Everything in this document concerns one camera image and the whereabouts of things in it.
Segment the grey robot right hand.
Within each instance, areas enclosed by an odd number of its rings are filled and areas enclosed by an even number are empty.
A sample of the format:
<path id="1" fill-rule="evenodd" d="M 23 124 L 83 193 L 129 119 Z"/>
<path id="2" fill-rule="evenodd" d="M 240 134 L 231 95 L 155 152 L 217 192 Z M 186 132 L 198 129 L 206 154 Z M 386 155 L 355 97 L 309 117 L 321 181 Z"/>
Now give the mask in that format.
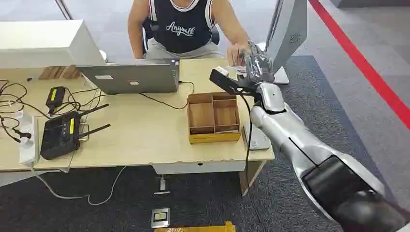
<path id="1" fill-rule="evenodd" d="M 262 82 L 275 83 L 273 62 L 257 44 L 248 40 L 250 51 L 245 51 L 245 74 L 238 78 L 241 87 L 253 88 Z"/>

